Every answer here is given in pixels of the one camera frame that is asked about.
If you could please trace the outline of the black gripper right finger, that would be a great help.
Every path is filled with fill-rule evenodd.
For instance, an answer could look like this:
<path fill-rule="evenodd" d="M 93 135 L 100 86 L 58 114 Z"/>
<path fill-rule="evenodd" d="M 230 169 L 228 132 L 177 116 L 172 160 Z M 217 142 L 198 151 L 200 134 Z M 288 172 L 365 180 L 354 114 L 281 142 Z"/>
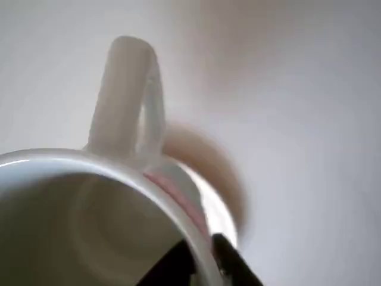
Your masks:
<path fill-rule="evenodd" d="M 221 233 L 212 235 L 213 250 L 218 267 L 231 285 L 263 286 L 260 279 L 250 270 L 237 249 Z"/>

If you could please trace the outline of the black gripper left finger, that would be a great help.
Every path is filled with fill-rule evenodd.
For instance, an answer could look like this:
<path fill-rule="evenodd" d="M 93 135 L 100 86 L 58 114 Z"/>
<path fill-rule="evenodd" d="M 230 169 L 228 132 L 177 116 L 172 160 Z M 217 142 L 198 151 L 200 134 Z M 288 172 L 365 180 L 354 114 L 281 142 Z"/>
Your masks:
<path fill-rule="evenodd" d="M 139 285 L 190 286 L 195 262 L 185 240 L 173 246 L 145 275 Z"/>

